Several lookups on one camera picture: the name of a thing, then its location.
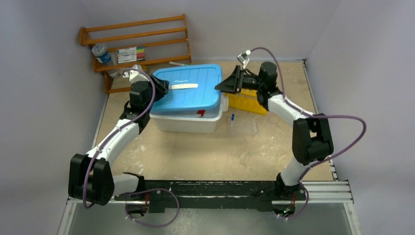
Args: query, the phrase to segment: yellow plastic object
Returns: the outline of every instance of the yellow plastic object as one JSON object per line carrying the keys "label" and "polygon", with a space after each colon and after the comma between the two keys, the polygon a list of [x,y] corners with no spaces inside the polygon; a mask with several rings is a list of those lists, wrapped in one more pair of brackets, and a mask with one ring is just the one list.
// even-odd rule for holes
{"label": "yellow plastic object", "polygon": [[256,91],[242,89],[240,94],[228,94],[229,107],[243,111],[267,115],[267,111],[256,100]]}

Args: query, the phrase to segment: blue lid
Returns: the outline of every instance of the blue lid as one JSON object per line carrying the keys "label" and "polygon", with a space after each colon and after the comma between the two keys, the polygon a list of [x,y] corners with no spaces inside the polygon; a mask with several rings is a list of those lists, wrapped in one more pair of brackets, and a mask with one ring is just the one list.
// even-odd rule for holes
{"label": "blue lid", "polygon": [[171,112],[212,109],[220,100],[220,91],[215,86],[222,81],[222,69],[216,64],[180,66],[157,70],[153,73],[167,80],[170,86],[196,83],[197,88],[169,89],[159,101],[154,102],[151,112]]}

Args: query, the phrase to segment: white wall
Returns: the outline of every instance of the white wall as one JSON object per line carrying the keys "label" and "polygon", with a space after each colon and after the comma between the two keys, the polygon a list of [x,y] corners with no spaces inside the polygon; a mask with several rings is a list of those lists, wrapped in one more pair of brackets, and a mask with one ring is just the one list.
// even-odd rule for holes
{"label": "white wall", "polygon": [[0,234],[56,234],[69,162],[90,147],[105,95],[76,41],[78,1],[0,3]]}
{"label": "white wall", "polygon": [[[279,59],[307,58],[340,2],[340,0],[82,1],[93,21],[93,24],[88,26],[171,17],[185,13],[193,58],[232,60],[241,52],[258,46],[268,47]],[[159,29],[156,24],[142,28]],[[117,30],[103,31],[102,36],[116,35],[118,32]],[[156,37],[165,39],[183,36],[170,34]],[[158,50],[148,48],[146,55],[161,58],[186,54],[180,53],[186,51],[185,44],[158,48]],[[252,55],[252,58],[264,57],[268,58],[268,55],[260,52]]]}
{"label": "white wall", "polygon": [[[413,0],[341,1],[308,58],[320,111],[368,123],[362,141],[335,160],[365,234],[415,231],[414,12]],[[361,130],[330,123],[337,150]]]}

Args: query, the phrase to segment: floor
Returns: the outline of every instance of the floor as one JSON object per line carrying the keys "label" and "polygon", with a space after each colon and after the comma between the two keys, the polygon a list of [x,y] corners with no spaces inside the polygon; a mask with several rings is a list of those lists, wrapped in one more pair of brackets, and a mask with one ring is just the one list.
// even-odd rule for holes
{"label": "floor", "polygon": [[[215,63],[227,78],[236,62],[199,61],[195,64]],[[250,62],[248,68],[257,73],[261,62]],[[151,71],[169,67],[151,67]],[[301,62],[281,63],[287,96],[299,106],[314,111]],[[128,80],[116,79],[113,88],[129,86]],[[114,127],[128,93],[111,94],[104,112],[97,142]],[[229,136],[228,120],[236,117],[255,118],[257,133],[250,136]],[[164,132],[150,120],[142,134],[127,145],[118,157],[114,175],[129,171],[146,179],[179,180],[274,180],[293,158],[292,129],[272,113],[266,116],[229,108],[223,113],[213,134]],[[307,181],[332,181],[328,163],[312,169]]]}

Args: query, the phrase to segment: wooden shelf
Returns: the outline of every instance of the wooden shelf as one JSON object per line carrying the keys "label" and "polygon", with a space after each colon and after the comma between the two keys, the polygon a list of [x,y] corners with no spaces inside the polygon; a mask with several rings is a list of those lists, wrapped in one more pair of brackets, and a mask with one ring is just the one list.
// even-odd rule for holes
{"label": "wooden shelf", "polygon": [[[149,32],[132,33],[132,34],[97,38],[97,39],[93,39],[89,35],[90,32],[97,32],[97,31],[102,31],[102,30],[110,30],[110,29],[125,28],[125,27],[133,27],[133,26],[140,26],[140,25],[146,25],[146,24],[160,24],[160,23],[170,22],[170,21],[183,21],[183,27],[169,28],[169,29],[149,31]],[[175,44],[175,43],[186,43],[187,44],[186,55],[160,58],[160,59],[154,59],[154,60],[136,61],[136,62],[123,63],[123,64],[117,64],[117,65],[112,65],[112,66],[106,66],[106,65],[100,64],[97,60],[94,59],[93,70],[95,72],[104,73],[105,84],[106,84],[105,90],[108,94],[110,94],[110,93],[116,93],[116,92],[129,91],[130,88],[126,87],[126,88],[120,88],[120,89],[111,89],[112,79],[109,77],[106,71],[119,69],[119,68],[132,67],[133,65],[152,65],[152,64],[168,63],[170,61],[188,60],[190,64],[192,63],[185,14],[180,15],[180,16],[174,16],[174,17],[152,19],[152,20],[145,20],[145,21],[136,21],[136,22],[130,22],[130,23],[119,23],[119,24],[105,25],[105,26],[92,27],[92,28],[82,27],[79,31],[78,41],[79,41],[79,44],[82,46],[89,45],[93,47],[97,43],[105,43],[105,42],[111,42],[111,41],[148,37],[148,36],[155,36],[155,35],[169,34],[169,33],[178,33],[178,32],[184,32],[185,37],[179,38],[179,39],[166,40],[166,41],[136,44],[136,45],[131,45],[127,47],[109,48],[107,49],[107,51],[116,52],[118,49],[129,48],[129,47],[138,47],[138,46],[156,47],[156,46]]]}

